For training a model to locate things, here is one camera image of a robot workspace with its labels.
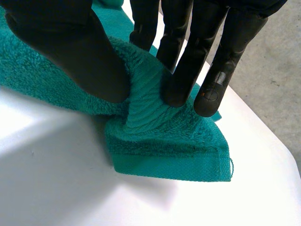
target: concrete floor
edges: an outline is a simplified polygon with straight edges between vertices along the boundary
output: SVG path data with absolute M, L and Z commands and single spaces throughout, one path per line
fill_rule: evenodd
M 222 26 L 208 63 L 212 62 L 221 35 Z M 289 0 L 269 18 L 248 45 L 230 86 L 287 146 L 301 173 L 300 0 Z

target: towel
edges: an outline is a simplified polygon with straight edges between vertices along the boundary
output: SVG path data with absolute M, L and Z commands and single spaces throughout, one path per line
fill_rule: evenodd
M 160 99 L 162 79 L 170 72 L 153 56 L 127 42 L 133 24 L 122 9 L 93 4 L 116 53 L 130 75 L 131 93 L 121 104 L 80 89 L 49 60 L 8 29 L 0 9 L 0 85 L 50 104 L 90 115 L 112 115 L 106 123 L 108 150 L 119 173 L 189 181 L 230 181 L 228 144 L 211 118 Z M 196 93 L 199 86 L 193 88 Z

